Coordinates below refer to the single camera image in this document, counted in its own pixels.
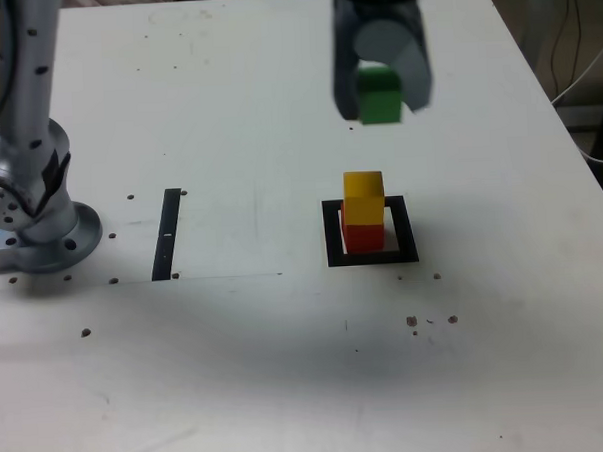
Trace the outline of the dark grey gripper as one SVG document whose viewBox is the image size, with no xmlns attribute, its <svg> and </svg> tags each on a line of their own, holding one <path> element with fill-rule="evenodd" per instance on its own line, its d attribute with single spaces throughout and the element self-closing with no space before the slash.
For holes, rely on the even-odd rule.
<svg viewBox="0 0 603 452">
<path fill-rule="evenodd" d="M 376 5 L 333 0 L 332 19 L 332 88 L 336 108 L 345 120 L 359 118 L 358 56 L 393 71 L 410 110 L 416 112 L 429 105 L 433 76 L 417 0 Z"/>
</svg>

